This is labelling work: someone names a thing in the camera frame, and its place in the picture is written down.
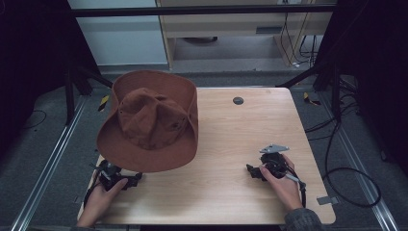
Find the floor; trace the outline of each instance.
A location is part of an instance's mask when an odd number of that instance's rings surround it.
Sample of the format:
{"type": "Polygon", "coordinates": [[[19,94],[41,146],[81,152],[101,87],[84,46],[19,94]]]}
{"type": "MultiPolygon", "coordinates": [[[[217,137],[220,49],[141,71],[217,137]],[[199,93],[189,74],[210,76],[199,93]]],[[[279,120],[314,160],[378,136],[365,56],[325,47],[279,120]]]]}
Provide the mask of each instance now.
{"type": "MultiPolygon", "coordinates": [[[[305,44],[303,48],[310,50],[310,41],[305,44]]],[[[216,42],[202,38],[179,39],[174,58],[174,66],[169,71],[193,80],[199,87],[275,86],[309,67],[309,63],[300,67],[285,66],[271,37],[218,38],[216,42]]],[[[114,80],[117,76],[105,77],[114,80]]],[[[305,129],[331,116],[330,90],[314,92],[311,89],[314,78],[305,79],[291,90],[305,129]],[[305,101],[304,92],[309,93],[311,101],[305,101]]],[[[353,84],[352,77],[344,76],[344,79],[353,84]]],[[[58,164],[50,169],[52,174],[47,188],[39,195],[38,204],[34,203],[37,208],[26,218],[30,221],[30,228],[66,230],[75,224],[92,173],[89,164],[98,157],[94,137],[107,113],[107,110],[97,112],[97,108],[109,90],[96,82],[91,83],[94,87],[91,96],[76,97],[80,117],[69,131],[64,127],[64,89],[51,91],[38,99],[27,128],[21,131],[10,150],[10,159],[0,166],[0,227],[12,225],[22,211],[44,167],[56,156],[56,146],[61,156],[52,160],[58,164]],[[69,142],[58,143],[62,136],[68,136],[69,142]]],[[[307,136],[321,175],[325,172],[328,155],[329,169],[353,167],[366,172],[381,190],[382,200],[377,206],[361,208],[345,201],[324,181],[329,194],[341,201],[333,205],[337,220],[327,225],[327,229],[408,230],[407,176],[396,163],[381,160],[370,129],[358,114],[358,106],[352,103],[352,97],[344,98],[342,107],[351,106],[344,111],[341,128],[329,152],[326,152],[329,139],[325,137],[333,131],[334,123],[329,122],[326,127],[307,133],[307,136]]],[[[338,171],[330,178],[345,198],[370,203],[377,197],[367,178],[353,171],[338,171]]],[[[101,228],[138,229],[137,226],[101,228]]]]}

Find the hat crown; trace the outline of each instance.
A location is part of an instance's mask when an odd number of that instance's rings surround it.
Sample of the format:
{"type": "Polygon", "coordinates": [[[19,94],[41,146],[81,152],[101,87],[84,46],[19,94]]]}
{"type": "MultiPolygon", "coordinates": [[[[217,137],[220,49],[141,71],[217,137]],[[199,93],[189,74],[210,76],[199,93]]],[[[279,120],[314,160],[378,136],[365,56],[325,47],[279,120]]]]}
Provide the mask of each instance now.
{"type": "Polygon", "coordinates": [[[117,113],[124,137],[147,150],[175,143],[188,124],[188,115],[179,104],[147,88],[127,93],[117,113]]]}

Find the hat brim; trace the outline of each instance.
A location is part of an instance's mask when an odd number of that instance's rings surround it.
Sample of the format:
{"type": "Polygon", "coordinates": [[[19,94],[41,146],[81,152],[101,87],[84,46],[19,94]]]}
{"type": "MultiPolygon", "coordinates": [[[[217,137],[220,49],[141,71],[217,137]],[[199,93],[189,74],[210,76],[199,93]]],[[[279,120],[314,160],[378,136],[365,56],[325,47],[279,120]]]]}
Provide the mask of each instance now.
{"type": "Polygon", "coordinates": [[[156,71],[135,71],[122,77],[127,78],[125,88],[128,90],[145,87],[155,90],[154,86],[156,84],[152,83],[159,81],[159,93],[165,94],[172,99],[176,98],[176,100],[182,101],[176,102],[184,106],[185,110],[191,113],[191,117],[189,117],[189,124],[184,134],[175,143],[154,150],[140,148],[128,141],[120,128],[117,118],[117,105],[120,103],[121,95],[124,94],[123,92],[115,92],[115,90],[117,90],[115,84],[120,83],[115,82],[113,86],[114,97],[111,112],[108,119],[102,125],[97,137],[97,147],[100,154],[110,163],[118,167],[138,172],[165,171],[189,163],[194,158],[198,145],[198,113],[195,85],[188,79],[156,71]],[[141,78],[144,78],[148,83],[144,84],[141,78]],[[180,95],[178,95],[180,92],[175,92],[174,90],[166,92],[166,88],[163,88],[166,84],[179,86],[180,88],[193,87],[193,91],[191,91],[191,89],[188,90],[192,95],[180,97],[180,95]]]}

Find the brown cowboy hat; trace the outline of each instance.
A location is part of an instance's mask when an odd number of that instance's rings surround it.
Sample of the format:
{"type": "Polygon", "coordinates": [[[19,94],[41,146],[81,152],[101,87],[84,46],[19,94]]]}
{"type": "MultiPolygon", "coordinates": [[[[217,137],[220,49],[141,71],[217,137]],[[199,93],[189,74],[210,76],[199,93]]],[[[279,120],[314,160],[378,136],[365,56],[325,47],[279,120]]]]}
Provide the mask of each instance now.
{"type": "Polygon", "coordinates": [[[189,163],[198,143],[194,83],[152,70],[118,77],[96,143],[106,160],[128,170],[156,172],[189,163]]]}

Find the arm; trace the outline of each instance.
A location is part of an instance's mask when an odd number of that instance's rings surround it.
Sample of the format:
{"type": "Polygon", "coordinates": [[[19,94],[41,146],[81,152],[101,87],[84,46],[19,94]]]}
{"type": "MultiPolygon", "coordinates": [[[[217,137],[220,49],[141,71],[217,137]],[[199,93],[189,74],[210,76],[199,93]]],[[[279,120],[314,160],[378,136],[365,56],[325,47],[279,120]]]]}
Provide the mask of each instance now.
{"type": "Polygon", "coordinates": [[[114,198],[120,190],[126,185],[127,179],[124,178],[117,182],[109,191],[105,191],[101,184],[97,184],[89,196],[87,206],[79,217],[77,227],[71,230],[87,230],[81,228],[92,228],[95,223],[109,209],[114,198]]]}
{"type": "MultiPolygon", "coordinates": [[[[292,161],[285,155],[283,157],[288,166],[294,169],[292,161]]],[[[295,181],[288,177],[277,179],[263,166],[260,166],[260,170],[276,192],[278,198],[285,205],[288,212],[285,216],[288,231],[324,230],[316,213],[303,208],[299,197],[299,188],[295,181]]]]}

